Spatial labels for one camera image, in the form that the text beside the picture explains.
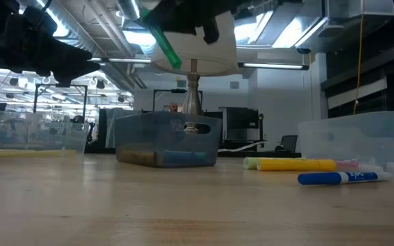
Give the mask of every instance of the yellow highlighter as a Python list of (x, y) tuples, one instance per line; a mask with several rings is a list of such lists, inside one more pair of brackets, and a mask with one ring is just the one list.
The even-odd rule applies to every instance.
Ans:
[(334, 160), (266, 159), (258, 158), (259, 171), (328, 171), (337, 168)]

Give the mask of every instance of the wooden table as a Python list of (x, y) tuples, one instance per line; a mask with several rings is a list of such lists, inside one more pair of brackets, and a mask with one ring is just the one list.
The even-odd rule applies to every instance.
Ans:
[(292, 173), (153, 169), (113, 155), (0, 161), (0, 245), (392, 245), (394, 181), (301, 187)]

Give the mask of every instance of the brown object in container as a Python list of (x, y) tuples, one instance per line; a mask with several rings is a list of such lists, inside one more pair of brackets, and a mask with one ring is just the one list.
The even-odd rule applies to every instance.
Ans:
[(138, 164), (147, 167), (157, 167), (157, 153), (154, 151), (139, 151), (116, 148), (116, 159), (123, 163)]

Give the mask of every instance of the yellow object in bin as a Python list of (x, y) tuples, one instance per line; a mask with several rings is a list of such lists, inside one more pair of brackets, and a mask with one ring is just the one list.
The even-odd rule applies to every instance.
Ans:
[(0, 150), (0, 159), (58, 158), (76, 154), (75, 150)]
[(337, 168), (334, 160), (262, 159), (257, 162), (259, 171), (328, 171)]

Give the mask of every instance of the person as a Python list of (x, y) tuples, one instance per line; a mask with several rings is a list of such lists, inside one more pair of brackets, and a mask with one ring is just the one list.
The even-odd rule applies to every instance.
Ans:
[(175, 112), (175, 113), (177, 113), (177, 109), (178, 109), (179, 107), (177, 106), (177, 103), (172, 102), (172, 103), (170, 103), (170, 106), (168, 106), (168, 108), (169, 108), (170, 112)]

